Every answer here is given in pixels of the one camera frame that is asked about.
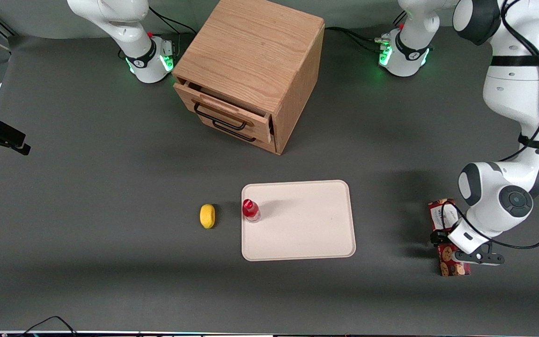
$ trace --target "black drawer handle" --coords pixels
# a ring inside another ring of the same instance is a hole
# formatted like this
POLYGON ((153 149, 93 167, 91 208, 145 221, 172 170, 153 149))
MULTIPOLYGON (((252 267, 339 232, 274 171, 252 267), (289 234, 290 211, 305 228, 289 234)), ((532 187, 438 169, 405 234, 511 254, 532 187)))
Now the black drawer handle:
POLYGON ((242 125, 241 125, 241 126, 235 126, 235 125, 232 125, 232 124, 230 124, 230 123, 228 123, 228 122, 224 122, 224 121, 222 121, 222 120, 220 120, 220 119, 217 119, 217 118, 215 118, 215 117, 213 117, 213 116, 207 115, 206 113, 204 113, 204 112, 202 112, 202 111, 199 111, 199 106, 200 106, 200 103, 196 103, 196 104, 194 105, 194 112, 196 112, 197 115, 199 115, 199 116, 203 116, 203 117, 205 117, 205 118, 211 119, 211 121, 213 121, 213 124, 219 123, 219 124, 222 124, 222 125, 224 125, 224 126, 227 126, 227 127, 230 128, 230 129, 234 129, 234 130, 236 130, 237 132, 239 132, 240 130, 243 130, 244 127, 246 126, 246 122, 242 122, 242 125))
POLYGON ((242 139, 242 140, 246 140, 246 141, 250 141, 251 143, 253 141, 256 141, 257 139, 256 138, 248 138, 246 136, 242 136, 241 134, 237 133, 237 132, 233 132, 232 130, 229 130, 229 129, 226 129, 224 128, 223 126, 215 123, 215 121, 213 121, 213 126, 215 126, 216 128, 224 131, 224 132, 228 132, 229 134, 231 134, 232 136, 237 136, 238 138, 242 139))

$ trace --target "white tray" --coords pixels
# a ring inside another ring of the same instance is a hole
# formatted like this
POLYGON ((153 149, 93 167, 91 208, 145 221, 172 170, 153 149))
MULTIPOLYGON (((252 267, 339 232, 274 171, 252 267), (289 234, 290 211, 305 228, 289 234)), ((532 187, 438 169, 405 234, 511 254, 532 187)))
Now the white tray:
POLYGON ((261 219, 242 216, 242 256, 249 261, 349 257, 355 252, 353 214, 344 181, 255 183, 242 201, 261 219))

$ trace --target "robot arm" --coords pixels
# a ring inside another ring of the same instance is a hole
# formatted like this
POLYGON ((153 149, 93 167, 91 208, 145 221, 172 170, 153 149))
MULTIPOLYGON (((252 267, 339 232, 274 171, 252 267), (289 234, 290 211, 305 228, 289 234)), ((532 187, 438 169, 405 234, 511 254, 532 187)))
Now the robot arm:
POLYGON ((440 27, 439 9, 453 8, 458 0, 398 0, 400 8, 408 13, 404 27, 382 34, 385 43, 380 58, 383 66, 393 75, 414 75, 428 55, 428 45, 440 27))
MULTIPOLYGON (((484 100, 492 111, 520 123, 520 141, 528 146, 513 160, 475 162, 460 174, 458 188, 470 206, 466 219, 473 226, 460 220, 449 239, 467 254, 486 243, 486 237, 496 237, 525 220, 539 194, 539 57, 501 23, 503 4, 503 0, 461 0, 453 19, 461 37, 492 45, 484 100)), ((506 20, 539 51, 539 0, 518 0, 506 20)))
POLYGON ((140 24, 148 0, 67 0, 74 13, 94 23, 126 54, 130 71, 144 83, 162 80, 173 69, 173 45, 150 37, 140 24))

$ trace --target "yellow lemon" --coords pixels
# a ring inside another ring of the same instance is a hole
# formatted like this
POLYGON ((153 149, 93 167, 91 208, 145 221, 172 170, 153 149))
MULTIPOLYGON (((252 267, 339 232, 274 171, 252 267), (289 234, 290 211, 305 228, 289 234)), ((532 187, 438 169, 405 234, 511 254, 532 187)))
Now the yellow lemon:
POLYGON ((200 208, 200 224, 204 228, 212 228, 215 224, 215 207, 210 204, 205 204, 200 208))

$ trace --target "wooden drawer unit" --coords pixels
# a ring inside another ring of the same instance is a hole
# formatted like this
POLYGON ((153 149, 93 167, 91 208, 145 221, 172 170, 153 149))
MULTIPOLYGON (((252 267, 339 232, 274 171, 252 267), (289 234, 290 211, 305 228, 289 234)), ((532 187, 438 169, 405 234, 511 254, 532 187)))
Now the wooden drawer unit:
POLYGON ((317 82, 324 28, 266 0, 220 0, 173 87, 203 124, 281 154, 317 82))

